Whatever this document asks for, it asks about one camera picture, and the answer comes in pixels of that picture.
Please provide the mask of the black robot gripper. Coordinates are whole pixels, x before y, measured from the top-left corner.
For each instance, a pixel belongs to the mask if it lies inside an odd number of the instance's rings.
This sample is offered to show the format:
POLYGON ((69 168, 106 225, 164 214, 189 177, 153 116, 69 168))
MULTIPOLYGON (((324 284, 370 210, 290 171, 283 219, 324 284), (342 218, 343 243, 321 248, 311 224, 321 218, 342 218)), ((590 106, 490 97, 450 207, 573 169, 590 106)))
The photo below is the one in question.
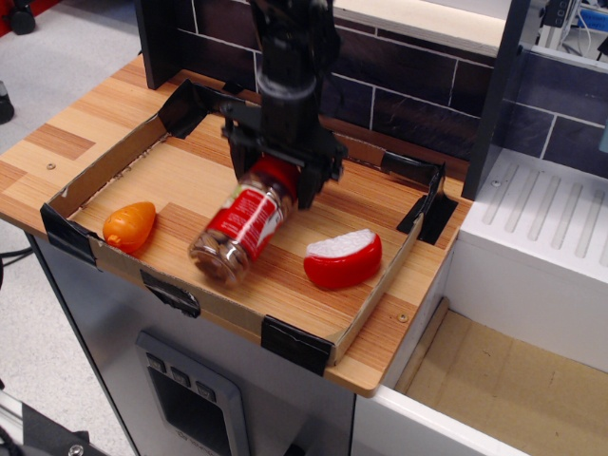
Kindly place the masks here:
POLYGON ((225 102, 220 108, 236 178, 240 180, 262 153, 300 166, 299 210, 311 208, 327 180, 341 178, 342 161, 348 157, 346 145, 319 121, 318 94, 315 87, 284 93, 264 90, 260 105, 225 102))

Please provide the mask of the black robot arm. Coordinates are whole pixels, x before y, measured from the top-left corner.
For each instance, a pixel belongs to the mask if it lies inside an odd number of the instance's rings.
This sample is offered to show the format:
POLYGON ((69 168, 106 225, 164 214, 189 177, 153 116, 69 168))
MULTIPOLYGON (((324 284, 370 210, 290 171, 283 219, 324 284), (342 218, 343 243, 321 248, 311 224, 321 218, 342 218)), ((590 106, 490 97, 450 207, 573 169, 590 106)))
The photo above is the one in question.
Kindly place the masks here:
POLYGON ((343 173, 348 148, 319 120, 323 81, 341 46, 330 1, 254 1, 251 12, 262 62, 258 106, 227 103, 223 136, 237 177, 261 156, 296 166, 296 200, 310 208, 343 173))

